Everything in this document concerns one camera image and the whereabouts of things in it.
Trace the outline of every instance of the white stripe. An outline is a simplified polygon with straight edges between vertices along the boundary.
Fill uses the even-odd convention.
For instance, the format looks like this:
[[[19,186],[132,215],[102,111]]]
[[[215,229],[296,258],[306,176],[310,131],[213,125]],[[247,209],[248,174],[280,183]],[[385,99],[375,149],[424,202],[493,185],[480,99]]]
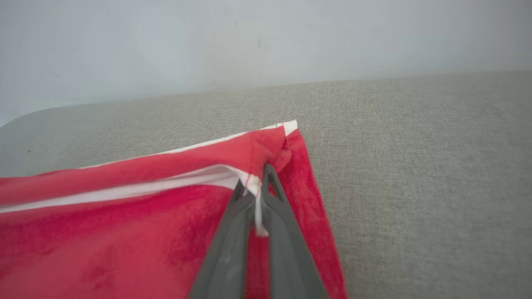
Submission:
[[[297,121],[296,120],[292,120],[292,121],[287,121],[287,122],[280,122],[280,123],[276,123],[276,124],[273,124],[273,125],[268,126],[268,127],[264,127],[261,130],[275,129],[275,128],[279,128],[279,127],[284,127],[285,136],[288,136],[288,135],[290,135],[290,133],[292,133],[293,131],[295,131],[297,129]],[[241,132],[241,133],[233,134],[233,135],[230,135],[230,136],[227,136],[227,137],[218,138],[218,139],[215,139],[215,140],[210,140],[210,141],[206,141],[206,142],[202,142],[202,143],[198,143],[198,144],[194,144],[194,145],[190,145],[190,146],[185,146],[185,147],[181,147],[181,148],[171,149],[171,150],[166,151],[166,152],[155,153],[155,154],[145,155],[145,156],[140,156],[140,157],[148,157],[148,156],[155,156],[155,155],[180,153],[180,152],[184,152],[184,151],[187,151],[187,150],[191,150],[192,148],[198,148],[198,147],[202,147],[202,146],[207,146],[207,145],[216,144],[216,143],[224,142],[224,141],[227,141],[227,140],[231,140],[231,139],[236,138],[238,136],[242,136],[242,135],[244,135],[246,133],[248,133],[248,132]],[[122,159],[122,160],[108,162],[108,163],[103,163],[103,164],[98,164],[98,165],[91,165],[91,166],[81,167],[79,169],[98,167],[98,166],[102,166],[102,165],[108,165],[108,164],[117,163],[117,162],[120,162],[120,161],[136,159],[136,158],[140,158],[140,157],[133,157],[133,158]]]
[[[260,190],[258,188],[260,180],[257,176],[229,165],[218,164],[162,180],[96,190],[38,202],[2,206],[0,207],[0,213],[32,210],[49,206],[120,200],[191,185],[212,185],[234,189],[238,179],[243,184],[247,183],[249,191],[257,196],[257,191]]]

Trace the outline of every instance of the red cloth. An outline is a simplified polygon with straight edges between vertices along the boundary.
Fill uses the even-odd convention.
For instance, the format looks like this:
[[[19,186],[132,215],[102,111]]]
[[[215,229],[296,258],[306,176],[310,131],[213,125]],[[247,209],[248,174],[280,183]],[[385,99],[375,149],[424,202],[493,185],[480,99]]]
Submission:
[[[330,297],[347,298],[304,140],[282,126],[185,151],[0,178],[0,297],[186,297],[234,179],[253,192],[265,162],[278,172]],[[246,294],[269,297],[268,239],[254,233]]]

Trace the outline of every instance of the gray upholstered couch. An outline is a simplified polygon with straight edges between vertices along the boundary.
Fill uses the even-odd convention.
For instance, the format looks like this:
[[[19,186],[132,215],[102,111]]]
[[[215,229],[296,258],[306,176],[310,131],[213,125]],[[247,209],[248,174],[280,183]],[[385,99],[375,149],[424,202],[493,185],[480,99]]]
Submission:
[[[532,72],[333,81],[43,110],[28,176],[297,119],[353,298],[532,297]]]

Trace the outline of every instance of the white trim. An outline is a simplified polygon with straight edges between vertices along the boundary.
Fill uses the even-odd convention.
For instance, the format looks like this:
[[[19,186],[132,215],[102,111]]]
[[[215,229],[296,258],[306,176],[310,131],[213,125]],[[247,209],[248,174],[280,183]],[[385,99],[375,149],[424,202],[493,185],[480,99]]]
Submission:
[[[257,176],[229,165],[218,164],[156,181],[118,186],[37,202],[1,206],[0,213],[32,210],[49,206],[120,200],[192,185],[212,185],[234,189],[239,179],[243,184],[247,183],[249,191],[257,196],[257,192],[260,190],[257,187],[257,184],[260,184]]]
[[[288,135],[290,135],[290,133],[292,133],[293,131],[295,131],[297,129],[297,121],[296,120],[292,120],[292,121],[287,121],[287,122],[280,122],[280,123],[276,123],[276,124],[273,124],[273,125],[268,126],[268,127],[264,127],[261,130],[275,129],[275,128],[279,128],[279,127],[284,127],[285,128],[285,136],[288,136]],[[160,153],[155,153],[155,154],[150,154],[150,155],[145,155],[145,156],[139,156],[139,157],[132,157],[132,158],[122,159],[122,160],[118,160],[118,161],[103,163],[103,164],[91,165],[91,166],[81,167],[79,169],[98,167],[98,166],[108,165],[108,164],[117,163],[117,162],[121,162],[121,161],[132,160],[132,159],[136,159],[136,158],[140,158],[140,157],[148,157],[148,156],[155,156],[155,155],[180,153],[180,152],[184,152],[184,151],[187,151],[187,150],[191,150],[193,148],[198,148],[198,147],[202,147],[202,146],[207,146],[207,145],[216,144],[216,143],[224,142],[224,141],[227,141],[227,140],[231,140],[231,139],[236,138],[238,136],[242,136],[242,135],[244,135],[246,133],[248,133],[248,132],[240,132],[240,133],[236,133],[236,134],[233,134],[233,135],[230,135],[230,136],[227,136],[227,137],[218,138],[218,139],[215,139],[215,140],[210,140],[210,141],[206,141],[206,142],[202,142],[202,143],[198,143],[198,144],[194,144],[194,145],[189,145],[189,146],[185,146],[185,147],[171,149],[171,150],[166,151],[166,152],[160,152]]]

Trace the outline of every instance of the red fabric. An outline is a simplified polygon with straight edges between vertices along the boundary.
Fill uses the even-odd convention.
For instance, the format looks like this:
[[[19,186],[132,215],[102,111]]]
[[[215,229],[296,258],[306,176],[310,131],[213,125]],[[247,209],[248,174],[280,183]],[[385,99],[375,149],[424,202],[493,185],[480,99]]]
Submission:
[[[164,179],[225,164],[262,176],[272,163],[331,298],[344,278],[298,130],[248,132],[180,153],[0,179],[0,205]],[[1,298],[184,298],[232,190],[187,186],[157,194],[0,214]],[[269,297],[268,239],[250,235],[246,294]]]

